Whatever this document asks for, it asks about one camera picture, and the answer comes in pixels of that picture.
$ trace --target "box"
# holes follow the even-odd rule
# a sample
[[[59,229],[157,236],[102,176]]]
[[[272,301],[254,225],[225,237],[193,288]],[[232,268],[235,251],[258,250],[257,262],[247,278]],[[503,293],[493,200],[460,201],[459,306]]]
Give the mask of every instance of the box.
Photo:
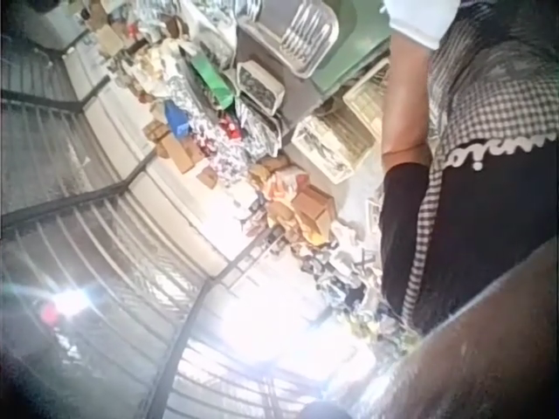
[[[167,149],[161,144],[161,142],[155,144],[155,153],[157,154],[158,157],[161,157],[162,159],[169,158],[169,153],[167,153]]]
[[[162,124],[167,125],[167,117],[165,116],[165,105],[163,105],[163,102],[158,101],[156,103],[153,103],[149,108],[149,111],[151,112],[155,120],[158,120]]]
[[[158,120],[152,120],[143,128],[143,133],[149,141],[157,143],[169,133],[169,127]]]
[[[208,166],[204,168],[197,176],[198,180],[210,189],[214,189],[217,185],[217,172]]]
[[[291,163],[286,155],[278,155],[278,157],[263,157],[259,161],[260,166],[264,166],[270,173],[286,168]]]
[[[205,159],[204,153],[202,153],[202,149],[196,144],[196,142],[192,138],[188,138],[183,141],[184,151],[186,154],[189,155],[190,159],[194,164],[199,163],[203,159]]]
[[[89,4],[89,19],[86,25],[90,31],[95,32],[101,29],[108,22],[108,16],[103,6],[98,0],[92,0]]]
[[[289,221],[295,217],[293,210],[279,202],[271,202],[266,205],[266,211],[268,215],[274,219],[282,218],[285,221]]]
[[[307,185],[292,201],[305,238],[315,245],[327,243],[335,220],[335,201],[313,185]]]
[[[124,48],[124,42],[121,37],[119,37],[108,24],[104,24],[95,31],[95,35],[97,36],[97,42],[99,42],[101,50],[109,57],[114,57]]]
[[[183,144],[181,144],[173,134],[169,133],[165,135],[161,140],[161,144],[165,147],[165,150],[167,150],[170,159],[175,163],[179,172],[184,174],[194,168],[194,163],[184,150]]]

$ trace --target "checkered apron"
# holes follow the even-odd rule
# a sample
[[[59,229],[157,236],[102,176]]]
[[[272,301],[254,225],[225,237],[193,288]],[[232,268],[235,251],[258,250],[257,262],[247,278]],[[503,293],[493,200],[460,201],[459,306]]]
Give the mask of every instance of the checkered apron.
[[[500,10],[505,3],[509,10]],[[511,3],[521,4],[510,7]],[[432,57],[429,95],[439,144],[419,209],[416,251],[404,296],[402,317],[410,328],[451,152],[482,139],[536,141],[542,135],[556,138],[559,132],[555,33],[534,35],[534,26],[546,18],[529,0],[473,4],[459,11]],[[475,170],[482,167],[482,161],[473,164]]]

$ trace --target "crumpled foil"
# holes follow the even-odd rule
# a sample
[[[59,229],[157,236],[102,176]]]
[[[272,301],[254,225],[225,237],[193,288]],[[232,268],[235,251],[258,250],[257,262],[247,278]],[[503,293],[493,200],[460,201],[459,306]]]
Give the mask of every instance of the crumpled foil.
[[[281,148],[280,128],[241,99],[235,100],[235,112],[240,126],[248,134],[243,141],[252,159],[257,161],[266,155],[277,157]]]
[[[174,16],[179,10],[176,0],[135,0],[134,14],[144,24],[162,26],[162,15]]]
[[[225,187],[244,179],[248,174],[249,155],[242,141],[232,141],[227,133],[211,118],[215,111],[206,106],[192,91],[188,80],[175,75],[166,79],[170,98],[190,115],[190,128],[198,140],[211,144],[215,154],[209,157],[210,166]]]
[[[211,168],[217,172],[225,187],[245,179],[249,164],[243,144],[232,141],[218,142],[217,152],[210,158]]]
[[[191,0],[198,10],[204,14],[214,25],[235,24],[233,13],[233,0]]]

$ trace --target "person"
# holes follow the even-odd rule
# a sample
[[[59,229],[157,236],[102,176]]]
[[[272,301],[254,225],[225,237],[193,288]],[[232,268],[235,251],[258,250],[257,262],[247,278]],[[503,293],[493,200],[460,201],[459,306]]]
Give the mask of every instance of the person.
[[[557,417],[557,252],[554,237],[433,330],[355,417]]]
[[[425,335],[557,233],[557,4],[385,8],[382,291]]]

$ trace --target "white basket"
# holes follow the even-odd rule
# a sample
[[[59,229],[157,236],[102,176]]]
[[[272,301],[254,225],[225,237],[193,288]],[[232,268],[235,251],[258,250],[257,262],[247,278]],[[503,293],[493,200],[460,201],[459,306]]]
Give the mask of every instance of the white basket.
[[[379,141],[383,134],[383,98],[389,67],[389,59],[381,59],[343,95],[349,109]]]
[[[342,105],[325,116],[309,116],[296,128],[292,143],[333,183],[350,178],[372,150],[375,139]]]

